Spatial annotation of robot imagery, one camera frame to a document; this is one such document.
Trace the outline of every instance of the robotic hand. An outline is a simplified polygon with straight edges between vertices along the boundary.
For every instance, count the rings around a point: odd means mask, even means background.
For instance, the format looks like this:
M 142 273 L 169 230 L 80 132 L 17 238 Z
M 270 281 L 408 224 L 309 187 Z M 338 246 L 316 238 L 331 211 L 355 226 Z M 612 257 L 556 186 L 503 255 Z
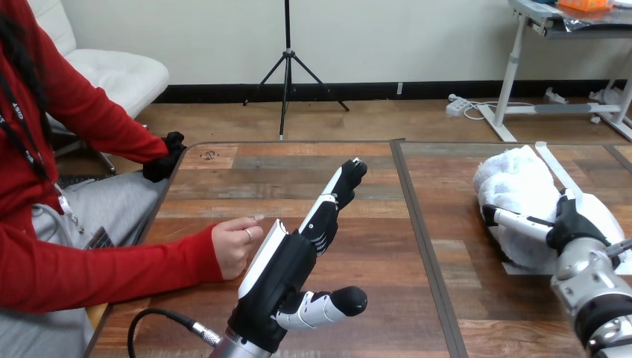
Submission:
M 485 224 L 510 227 L 557 251 L 551 286 L 587 357 L 632 357 L 632 289 L 614 272 L 632 240 L 624 240 L 619 223 L 594 195 L 561 194 L 555 223 L 487 204 Z
M 318 293 L 301 288 L 334 239 L 338 212 L 353 200 L 366 173 L 360 159 L 347 161 L 292 234 L 276 220 L 239 287 L 224 336 L 197 323 L 192 329 L 215 348 L 210 358 L 268 358 L 288 330 L 312 329 L 364 311 L 367 296 L 357 287 Z

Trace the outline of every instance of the light stand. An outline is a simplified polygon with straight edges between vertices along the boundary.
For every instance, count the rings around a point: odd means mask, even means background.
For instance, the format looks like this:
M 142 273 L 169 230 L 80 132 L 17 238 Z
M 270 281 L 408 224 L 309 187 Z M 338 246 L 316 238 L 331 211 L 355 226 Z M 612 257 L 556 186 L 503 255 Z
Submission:
M 288 111 L 289 92 L 292 91 L 292 59 L 296 60 L 298 64 L 301 67 L 303 67 L 307 71 L 307 73 L 309 73 L 309 75 L 311 75 L 316 80 L 316 82 L 318 82 L 323 87 L 325 92 L 327 92 L 327 94 L 329 95 L 329 97 L 332 98 L 332 100 L 338 102 L 344 108 L 344 110 L 349 112 L 349 108 L 342 101 L 339 101 L 338 99 L 336 99 L 333 93 L 331 92 L 331 90 L 328 88 L 328 86 L 324 84 L 320 79 L 318 79 L 318 77 L 316 77 L 316 75 L 310 69 L 308 69 L 307 66 L 305 66 L 305 64 L 298 58 L 296 53 L 292 51 L 291 42 L 290 42 L 290 0 L 285 0 L 285 47 L 286 47 L 285 52 L 283 52 L 283 55 L 281 55 L 281 58 L 276 63 L 276 65 L 274 65 L 274 67 L 268 73 L 268 75 L 265 76 L 263 81 L 261 81 L 261 83 L 257 86 L 255 94 L 252 97 L 252 99 L 255 99 L 257 97 L 257 95 L 259 94 L 259 91 L 261 90 L 261 86 L 263 86 L 265 82 L 270 78 L 270 76 L 272 76 L 274 71 L 276 71 L 279 68 L 279 66 L 281 65 L 281 62 L 285 61 L 285 81 L 283 83 L 283 103 L 281 106 L 281 128 L 279 130 L 279 140 L 283 140 L 283 129 L 285 127 L 285 113 Z M 248 103 L 250 102 L 251 101 L 249 100 L 244 101 L 244 106 L 248 105 Z

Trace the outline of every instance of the long dark hair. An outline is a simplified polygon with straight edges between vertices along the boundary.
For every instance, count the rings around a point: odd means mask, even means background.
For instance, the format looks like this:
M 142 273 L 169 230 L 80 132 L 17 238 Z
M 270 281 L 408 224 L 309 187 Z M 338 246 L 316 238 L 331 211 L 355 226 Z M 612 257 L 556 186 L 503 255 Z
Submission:
M 2 41 L 2 50 L 35 98 L 44 137 L 50 142 L 51 125 L 48 123 L 48 118 L 46 117 L 48 104 L 44 86 L 40 80 L 43 69 L 36 66 L 29 55 L 24 44 L 25 36 L 27 36 L 27 34 L 19 24 L 11 21 L 5 13 L 0 12 L 0 41 Z

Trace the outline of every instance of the wood grain tabletop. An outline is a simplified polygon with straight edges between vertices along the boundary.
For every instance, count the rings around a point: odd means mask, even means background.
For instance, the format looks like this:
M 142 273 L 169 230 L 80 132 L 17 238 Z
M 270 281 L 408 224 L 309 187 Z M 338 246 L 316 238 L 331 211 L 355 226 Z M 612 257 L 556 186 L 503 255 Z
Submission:
M 478 165 L 521 146 L 405 142 L 402 152 L 468 356 L 583 357 L 550 277 L 507 274 L 478 211 L 472 184 Z M 617 148 L 628 153 L 630 147 Z M 602 200 L 630 233 L 632 174 L 600 145 L 549 149 L 582 191 Z M 562 187 L 557 178 L 556 185 Z
M 359 286 L 364 313 L 309 332 L 290 332 L 275 357 L 449 357 L 388 142 L 251 143 L 190 148 L 156 214 L 145 244 L 171 242 L 209 224 L 265 215 L 298 227 L 335 170 L 360 157 L 369 167 L 355 200 L 304 289 Z M 127 357 L 130 321 L 140 310 L 178 311 L 223 333 L 241 278 L 113 306 L 91 357 Z M 138 357 L 207 357 L 211 348 L 163 317 L 136 329 Z
M 415 142 L 232 143 L 191 147 L 144 244 L 209 224 L 265 215 L 297 227 L 333 172 L 369 166 L 338 220 L 330 249 L 304 289 L 359 286 L 367 310 L 337 325 L 290 332 L 274 357 L 582 357 L 549 288 L 550 277 L 509 275 L 478 211 L 478 165 L 517 144 Z M 583 191 L 632 231 L 632 147 L 550 145 Z M 108 310 L 91 357 L 127 357 L 130 321 L 148 307 L 176 310 L 221 333 L 241 278 L 157 295 Z M 212 349 L 162 317 L 144 318 L 138 357 L 200 357 Z

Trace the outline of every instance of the white chair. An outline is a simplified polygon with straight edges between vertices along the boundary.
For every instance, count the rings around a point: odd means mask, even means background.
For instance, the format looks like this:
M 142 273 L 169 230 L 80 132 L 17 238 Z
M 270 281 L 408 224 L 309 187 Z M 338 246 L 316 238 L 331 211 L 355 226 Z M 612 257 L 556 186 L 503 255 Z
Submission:
M 136 118 L 165 88 L 167 68 L 160 62 L 136 54 L 118 51 L 77 49 L 75 35 L 61 0 L 28 0 L 39 26 L 53 39 L 57 50 L 94 87 L 104 89 L 107 97 Z M 54 133 L 72 134 L 61 123 L 48 117 Z M 83 148 L 80 140 L 55 151 L 55 157 Z M 114 165 L 98 153 L 108 169 Z

